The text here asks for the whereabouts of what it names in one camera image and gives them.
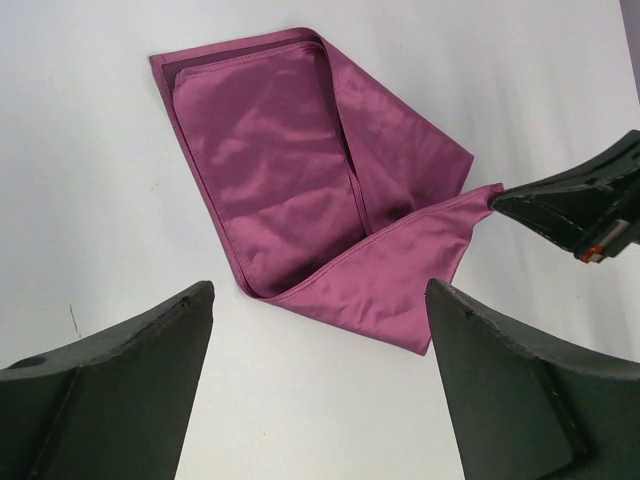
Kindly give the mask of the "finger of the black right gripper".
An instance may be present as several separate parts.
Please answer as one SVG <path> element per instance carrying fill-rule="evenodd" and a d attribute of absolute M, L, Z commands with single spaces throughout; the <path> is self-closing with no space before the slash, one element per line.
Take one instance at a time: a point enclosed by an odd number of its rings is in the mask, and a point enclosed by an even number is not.
<path fill-rule="evenodd" d="M 639 188 L 639 131 L 630 130 L 604 152 L 550 177 L 506 190 L 506 193 L 559 192 L 595 188 L 604 192 Z"/>
<path fill-rule="evenodd" d="M 639 242 L 639 182 L 611 188 L 577 189 L 497 196 L 492 209 L 520 223 L 583 263 L 600 263 Z"/>

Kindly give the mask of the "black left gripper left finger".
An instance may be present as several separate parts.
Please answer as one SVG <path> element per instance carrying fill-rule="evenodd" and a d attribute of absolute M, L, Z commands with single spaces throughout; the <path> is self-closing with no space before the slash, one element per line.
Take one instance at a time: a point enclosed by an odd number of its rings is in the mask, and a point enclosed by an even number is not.
<path fill-rule="evenodd" d="M 4 479 L 172 479 L 213 327 L 214 285 L 1 371 Z"/>

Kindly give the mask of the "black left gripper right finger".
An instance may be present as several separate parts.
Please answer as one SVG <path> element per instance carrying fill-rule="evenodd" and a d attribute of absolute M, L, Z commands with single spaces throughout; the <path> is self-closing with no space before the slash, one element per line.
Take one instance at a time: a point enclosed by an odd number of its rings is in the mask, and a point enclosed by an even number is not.
<path fill-rule="evenodd" d="M 639 365 L 557 338 L 437 279 L 426 308 L 468 479 L 636 479 Z"/>

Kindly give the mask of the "purple satin napkin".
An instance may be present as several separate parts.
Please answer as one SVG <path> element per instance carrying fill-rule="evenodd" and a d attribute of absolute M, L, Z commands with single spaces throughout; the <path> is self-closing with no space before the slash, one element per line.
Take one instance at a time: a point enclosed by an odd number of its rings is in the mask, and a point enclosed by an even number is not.
<path fill-rule="evenodd" d="M 149 59 L 233 276 L 249 297 L 418 355 L 503 188 L 308 28 Z"/>

